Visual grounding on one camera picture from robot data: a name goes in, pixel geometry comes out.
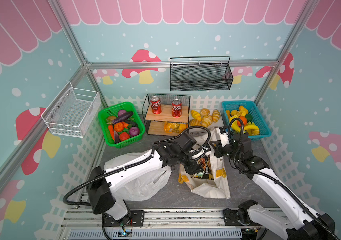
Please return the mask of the canvas tote bag yellow handles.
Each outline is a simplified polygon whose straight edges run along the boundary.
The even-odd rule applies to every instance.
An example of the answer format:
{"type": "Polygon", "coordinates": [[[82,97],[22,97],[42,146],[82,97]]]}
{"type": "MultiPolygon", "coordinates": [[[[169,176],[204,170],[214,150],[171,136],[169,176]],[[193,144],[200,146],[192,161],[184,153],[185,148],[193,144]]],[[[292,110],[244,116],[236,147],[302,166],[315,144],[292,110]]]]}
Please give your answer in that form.
{"type": "Polygon", "coordinates": [[[229,183],[223,157],[214,155],[213,147],[197,160],[202,171],[189,174],[184,165],[179,165],[178,182],[186,184],[193,194],[207,199],[230,199],[229,183]]]}

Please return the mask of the white plastic grocery bag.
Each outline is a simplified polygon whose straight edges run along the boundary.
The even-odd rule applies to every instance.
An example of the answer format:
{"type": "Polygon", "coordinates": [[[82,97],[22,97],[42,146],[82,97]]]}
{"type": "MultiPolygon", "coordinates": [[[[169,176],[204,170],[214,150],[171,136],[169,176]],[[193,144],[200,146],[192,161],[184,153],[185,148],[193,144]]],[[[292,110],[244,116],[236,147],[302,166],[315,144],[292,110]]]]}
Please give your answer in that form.
{"type": "Polygon", "coordinates": [[[172,169],[169,166],[163,166],[158,153],[154,153],[154,156],[144,164],[130,169],[126,168],[128,165],[138,163],[147,157],[151,157],[150,150],[118,156],[103,165],[106,172],[122,170],[105,178],[108,183],[111,183],[110,190],[115,199],[135,202],[146,201],[166,186],[172,169]]]}

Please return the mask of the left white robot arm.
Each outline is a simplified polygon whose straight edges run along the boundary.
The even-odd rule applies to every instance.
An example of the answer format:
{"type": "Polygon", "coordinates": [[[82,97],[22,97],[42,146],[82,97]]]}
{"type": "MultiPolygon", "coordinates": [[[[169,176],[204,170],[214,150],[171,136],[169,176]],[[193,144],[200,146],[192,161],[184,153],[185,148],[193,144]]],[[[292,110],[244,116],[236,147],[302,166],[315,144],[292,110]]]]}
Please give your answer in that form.
{"type": "Polygon", "coordinates": [[[173,164],[182,164],[191,175],[201,172],[202,167],[198,160],[208,156],[211,148],[205,144],[194,150],[194,145],[194,141],[155,142],[151,150],[124,165],[107,170],[94,168],[88,178],[90,184],[85,187],[93,214],[107,213],[116,221],[126,218],[130,214],[126,203],[113,194],[124,185],[150,172],[173,164]]]}

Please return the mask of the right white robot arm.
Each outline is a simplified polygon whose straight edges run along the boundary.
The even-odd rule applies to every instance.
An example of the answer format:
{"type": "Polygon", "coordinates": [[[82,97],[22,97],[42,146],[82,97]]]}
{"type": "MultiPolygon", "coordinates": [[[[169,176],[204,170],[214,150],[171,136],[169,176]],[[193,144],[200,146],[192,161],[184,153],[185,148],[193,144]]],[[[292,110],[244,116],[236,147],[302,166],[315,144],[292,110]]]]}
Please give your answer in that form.
{"type": "Polygon", "coordinates": [[[227,127],[212,132],[210,142],[215,156],[229,160],[241,174],[264,190],[285,214],[281,217],[253,200],[238,206],[237,221],[242,225],[259,224],[284,240],[336,240],[335,222],[303,202],[273,169],[253,154],[247,135],[230,135],[227,127]]]}

